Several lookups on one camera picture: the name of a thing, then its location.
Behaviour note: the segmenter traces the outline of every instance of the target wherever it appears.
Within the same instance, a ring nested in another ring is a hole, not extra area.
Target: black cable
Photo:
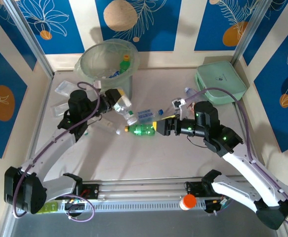
[[[194,144],[194,143],[190,140],[189,135],[187,135],[187,139],[188,139],[188,141],[189,141],[192,145],[194,145],[194,146],[196,146],[196,147],[200,147],[200,148],[207,148],[207,147],[203,147],[203,146],[200,146],[200,145]]]
[[[90,125],[94,124],[95,122],[100,121],[100,120],[102,119],[102,115],[99,115],[99,117],[100,117],[99,119],[97,119],[97,120],[95,120],[95,121],[89,123],[87,126],[90,126]]]

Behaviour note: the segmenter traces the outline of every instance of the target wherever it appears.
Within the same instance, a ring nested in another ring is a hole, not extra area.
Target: mint green box
[[[240,100],[247,88],[228,61],[220,61],[201,65],[197,69],[195,82],[199,91],[209,87],[219,87],[232,93]],[[204,96],[215,105],[234,102],[233,98],[223,91],[210,90]]]

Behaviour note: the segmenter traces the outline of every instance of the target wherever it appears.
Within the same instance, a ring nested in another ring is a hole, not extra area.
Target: metal frame
[[[248,22],[243,36],[241,37],[238,45],[235,48],[235,52],[231,60],[231,64],[233,66],[235,66],[238,59],[243,55],[272,1],[273,0],[261,0],[258,3],[257,8],[253,12],[252,17]]]
[[[15,25],[21,32],[26,43],[29,45],[30,49],[32,50],[37,60],[40,62],[41,66],[43,67],[43,70],[51,79],[53,79],[54,71],[51,65],[49,64],[47,58],[45,57],[44,51],[41,48],[40,44],[38,43],[31,27],[29,26],[21,10],[17,6],[16,1],[15,0],[3,0],[3,3],[4,3],[6,10],[10,14],[11,18],[13,19]]]

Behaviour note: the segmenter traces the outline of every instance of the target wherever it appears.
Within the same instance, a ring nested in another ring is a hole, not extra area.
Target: gray surface
[[[96,213],[87,223],[61,214],[26,215],[16,221],[12,237],[276,237],[245,206],[234,202],[210,216],[204,211]]]

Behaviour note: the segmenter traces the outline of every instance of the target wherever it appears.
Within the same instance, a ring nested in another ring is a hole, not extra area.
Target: orange cap
[[[129,61],[129,56],[128,56],[127,54],[124,55],[123,60],[126,61],[126,62],[128,62],[128,61]]]
[[[183,198],[183,204],[187,207],[187,208],[193,208],[196,206],[197,204],[197,199],[195,198],[195,196],[193,196],[192,194],[188,194]]]

